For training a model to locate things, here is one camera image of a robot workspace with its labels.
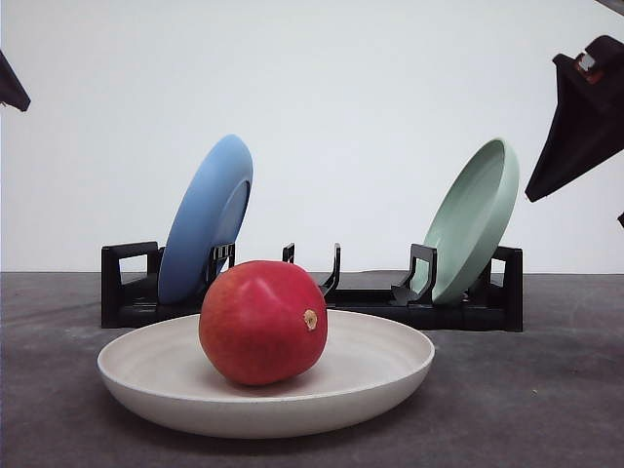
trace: white backdrop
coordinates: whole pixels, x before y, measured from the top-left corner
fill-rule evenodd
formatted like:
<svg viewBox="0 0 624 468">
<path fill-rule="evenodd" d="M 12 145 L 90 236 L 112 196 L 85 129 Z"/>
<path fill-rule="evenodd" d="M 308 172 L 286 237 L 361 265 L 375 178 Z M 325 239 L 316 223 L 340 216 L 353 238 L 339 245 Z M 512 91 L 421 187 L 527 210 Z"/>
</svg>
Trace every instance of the white backdrop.
<svg viewBox="0 0 624 468">
<path fill-rule="evenodd" d="M 521 189 L 504 245 L 527 272 L 624 272 L 624 158 L 547 199 L 524 189 L 559 52 L 624 18 L 592 0 L 4 0 L 32 98 L 2 110 L 2 270 L 99 271 L 102 245 L 164 244 L 196 168 L 254 157 L 238 260 L 406 268 L 465 162 L 505 137 Z M 130 262 L 127 268 L 137 265 Z"/>
</svg>

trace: green plate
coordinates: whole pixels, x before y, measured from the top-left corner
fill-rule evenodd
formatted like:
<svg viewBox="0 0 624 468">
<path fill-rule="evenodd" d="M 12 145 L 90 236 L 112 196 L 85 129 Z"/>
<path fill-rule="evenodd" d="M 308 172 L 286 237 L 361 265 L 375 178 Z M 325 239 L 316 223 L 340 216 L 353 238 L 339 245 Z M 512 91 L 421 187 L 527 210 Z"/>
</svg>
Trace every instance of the green plate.
<svg viewBox="0 0 624 468">
<path fill-rule="evenodd" d="M 424 240 L 438 250 L 434 303 L 459 302 L 488 264 L 514 210 L 519 173 L 514 151 L 497 138 L 455 180 Z M 426 265 L 419 260 L 411 280 L 417 293 L 427 282 Z"/>
</svg>

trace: blue plate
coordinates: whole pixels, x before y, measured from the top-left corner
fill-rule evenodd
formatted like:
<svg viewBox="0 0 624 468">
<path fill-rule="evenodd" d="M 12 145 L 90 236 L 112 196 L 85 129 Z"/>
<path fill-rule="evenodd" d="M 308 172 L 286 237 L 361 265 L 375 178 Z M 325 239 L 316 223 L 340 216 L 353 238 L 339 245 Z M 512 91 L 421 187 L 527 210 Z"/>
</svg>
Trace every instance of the blue plate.
<svg viewBox="0 0 624 468">
<path fill-rule="evenodd" d="M 183 301 L 204 286 L 211 248 L 236 241 L 253 178 L 252 155 L 237 136 L 224 137 L 206 156 L 169 232 L 158 276 L 160 303 Z"/>
</svg>

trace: gray surface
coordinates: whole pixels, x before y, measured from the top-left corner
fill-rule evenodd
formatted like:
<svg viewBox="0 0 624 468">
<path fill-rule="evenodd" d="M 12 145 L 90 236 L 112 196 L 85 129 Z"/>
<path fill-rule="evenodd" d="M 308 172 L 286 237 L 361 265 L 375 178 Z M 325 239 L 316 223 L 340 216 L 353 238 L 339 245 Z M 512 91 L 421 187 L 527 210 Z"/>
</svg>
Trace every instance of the gray surface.
<svg viewBox="0 0 624 468">
<path fill-rule="evenodd" d="M 277 441 L 186 435 L 117 404 L 96 357 L 127 330 L 99 328 L 98 288 L 2 275 L 3 467 L 624 466 L 624 275 L 526 276 L 525 332 L 428 331 L 431 372 L 397 408 Z"/>
</svg>

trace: dish rack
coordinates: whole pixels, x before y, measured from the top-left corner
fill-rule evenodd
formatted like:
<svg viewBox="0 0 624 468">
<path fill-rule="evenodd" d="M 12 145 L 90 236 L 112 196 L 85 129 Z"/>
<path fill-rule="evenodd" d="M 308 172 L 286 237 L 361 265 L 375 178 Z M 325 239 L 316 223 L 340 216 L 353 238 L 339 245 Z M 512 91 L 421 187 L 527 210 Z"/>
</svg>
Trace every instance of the dish rack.
<svg viewBox="0 0 624 468">
<path fill-rule="evenodd" d="M 156 242 L 106 246 L 101 249 L 101 326 L 138 328 L 164 320 L 197 314 L 210 284 L 225 261 L 234 266 L 235 244 L 212 247 L 205 281 L 196 294 L 177 304 L 158 302 L 158 272 L 165 247 Z M 453 306 L 434 304 L 436 249 L 412 244 L 409 270 L 397 285 L 387 289 L 341 289 L 339 244 L 333 249 L 333 268 L 319 283 L 328 308 L 370 314 L 419 330 L 464 330 L 474 332 L 523 330 L 523 251 L 498 247 L 479 278 Z M 147 271 L 138 279 L 122 282 L 120 260 L 147 256 Z M 282 249 L 282 260 L 294 262 L 294 244 Z M 504 262 L 502 283 L 491 279 L 493 260 Z M 420 292 L 410 288 L 416 265 L 427 265 L 427 282 Z"/>
</svg>

